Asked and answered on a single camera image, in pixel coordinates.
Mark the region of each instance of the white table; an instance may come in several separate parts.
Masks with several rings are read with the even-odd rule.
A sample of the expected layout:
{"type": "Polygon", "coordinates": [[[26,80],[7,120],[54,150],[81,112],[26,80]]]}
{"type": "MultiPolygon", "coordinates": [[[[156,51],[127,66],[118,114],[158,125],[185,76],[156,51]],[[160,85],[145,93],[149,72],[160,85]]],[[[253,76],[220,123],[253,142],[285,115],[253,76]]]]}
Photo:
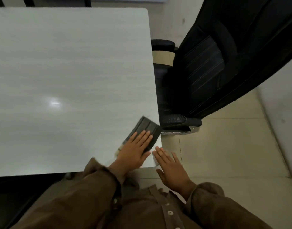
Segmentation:
{"type": "Polygon", "coordinates": [[[142,115],[159,123],[146,9],[0,8],[0,176],[109,165],[142,115]]]}

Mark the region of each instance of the white wall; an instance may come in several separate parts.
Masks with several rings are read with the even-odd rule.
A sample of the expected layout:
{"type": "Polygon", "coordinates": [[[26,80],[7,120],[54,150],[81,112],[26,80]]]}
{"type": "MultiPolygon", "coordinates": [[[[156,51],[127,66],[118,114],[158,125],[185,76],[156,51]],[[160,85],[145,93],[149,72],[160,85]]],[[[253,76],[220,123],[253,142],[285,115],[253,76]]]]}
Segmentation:
{"type": "Polygon", "coordinates": [[[292,172],[292,60],[261,84],[259,92],[292,172]]]}

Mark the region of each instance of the black chair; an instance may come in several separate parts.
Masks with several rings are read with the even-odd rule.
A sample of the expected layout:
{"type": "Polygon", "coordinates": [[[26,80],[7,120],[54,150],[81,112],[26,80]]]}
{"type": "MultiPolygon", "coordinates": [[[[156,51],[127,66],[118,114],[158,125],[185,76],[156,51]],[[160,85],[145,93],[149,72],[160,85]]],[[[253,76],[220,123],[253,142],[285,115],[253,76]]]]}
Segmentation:
{"type": "Polygon", "coordinates": [[[204,0],[173,66],[154,64],[163,133],[192,133],[201,119],[257,87],[292,59],[292,0],[204,0]]]}

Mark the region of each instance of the left hand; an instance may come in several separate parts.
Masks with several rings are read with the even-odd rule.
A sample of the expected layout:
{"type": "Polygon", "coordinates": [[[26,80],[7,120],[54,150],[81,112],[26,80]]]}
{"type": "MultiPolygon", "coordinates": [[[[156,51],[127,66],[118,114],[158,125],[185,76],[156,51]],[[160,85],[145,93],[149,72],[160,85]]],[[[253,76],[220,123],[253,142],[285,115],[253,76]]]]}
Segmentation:
{"type": "Polygon", "coordinates": [[[117,170],[123,176],[134,169],[140,168],[146,158],[151,154],[151,152],[143,154],[143,151],[149,145],[153,137],[150,135],[150,131],[146,132],[144,130],[137,137],[136,135],[137,132],[129,138],[119,152],[117,159],[109,166],[109,168],[117,170]]]}

